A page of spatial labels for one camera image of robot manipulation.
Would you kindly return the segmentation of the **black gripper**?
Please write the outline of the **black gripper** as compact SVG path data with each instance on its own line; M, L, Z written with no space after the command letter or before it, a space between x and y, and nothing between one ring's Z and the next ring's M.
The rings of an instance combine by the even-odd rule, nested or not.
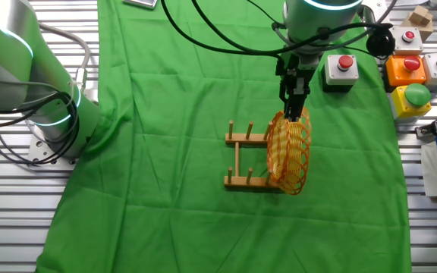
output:
M280 54L280 59L276 64L275 75L280 76L282 79L294 77L299 80L301 85L295 91L288 85L281 85L281 101L284 103L284 117L286 119L293 121L300 120L304 103L308 96L310 81L319 66L319 61L320 54L307 55L291 52Z

